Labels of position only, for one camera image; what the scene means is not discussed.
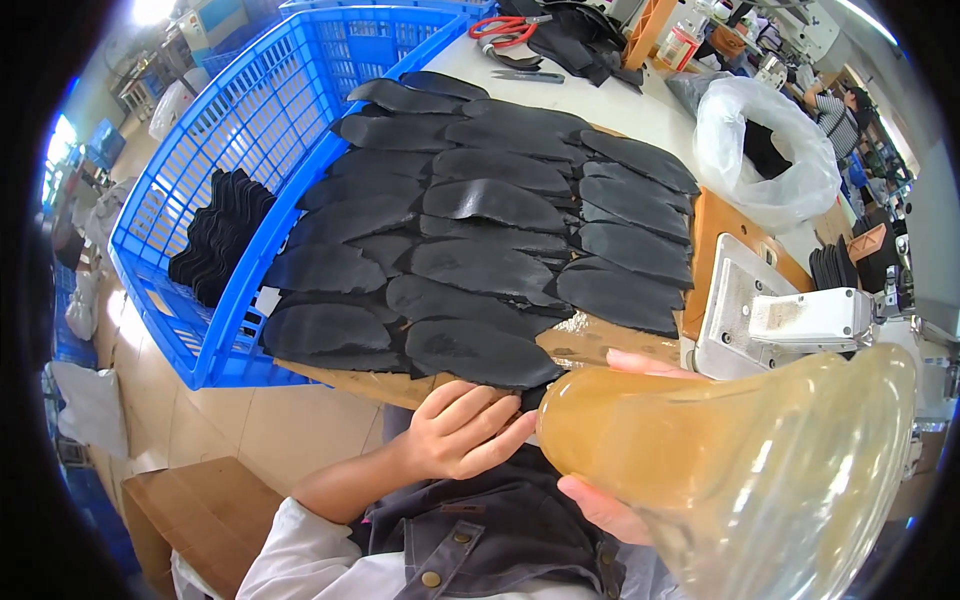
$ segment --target factory floor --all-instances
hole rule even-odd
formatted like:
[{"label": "factory floor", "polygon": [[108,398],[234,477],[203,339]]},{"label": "factory floor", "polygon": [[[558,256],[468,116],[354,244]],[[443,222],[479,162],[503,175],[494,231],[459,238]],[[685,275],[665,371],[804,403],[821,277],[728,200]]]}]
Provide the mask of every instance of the factory floor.
[{"label": "factory floor", "polygon": [[[110,172],[136,177],[156,150],[147,124],[121,128],[127,146]],[[94,334],[99,366],[113,367],[127,422],[130,458],[91,448],[120,514],[120,484],[137,473],[235,456],[286,495],[310,471],[376,448],[380,403],[325,386],[188,390],[146,331],[119,279],[101,283]]]}]

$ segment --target person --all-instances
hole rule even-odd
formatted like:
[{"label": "person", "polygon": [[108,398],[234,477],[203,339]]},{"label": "person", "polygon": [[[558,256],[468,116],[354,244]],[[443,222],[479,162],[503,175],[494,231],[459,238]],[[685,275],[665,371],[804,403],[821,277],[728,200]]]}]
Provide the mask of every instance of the person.
[{"label": "person", "polygon": [[[701,377],[611,350],[613,369]],[[616,598],[619,543],[649,545],[627,506],[560,474],[517,396],[452,381],[417,409],[384,407],[384,445],[306,476],[238,598]],[[667,590],[676,583],[660,563]]]},{"label": "person", "polygon": [[860,134],[870,124],[870,97],[862,87],[851,87],[843,100],[821,95],[824,86],[820,82],[804,92],[804,103],[818,112],[817,125],[833,145],[837,160],[846,158],[856,148]]}]

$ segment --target stack of black foam pieces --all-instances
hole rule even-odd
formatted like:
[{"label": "stack of black foam pieces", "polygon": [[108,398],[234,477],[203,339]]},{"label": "stack of black foam pieces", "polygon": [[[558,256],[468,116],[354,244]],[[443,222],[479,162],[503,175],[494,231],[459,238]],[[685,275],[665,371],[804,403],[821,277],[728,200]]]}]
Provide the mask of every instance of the stack of black foam pieces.
[{"label": "stack of black foam pieces", "polygon": [[562,370],[535,338],[576,308],[677,337],[698,190],[675,157],[438,73],[348,98],[368,102],[331,127],[350,148],[263,281],[268,353],[542,390]]},{"label": "stack of black foam pieces", "polygon": [[243,169],[210,176],[210,204],[198,208],[187,226],[187,245],[172,256],[167,275],[190,286],[201,304],[220,301],[233,270],[276,198]]}]

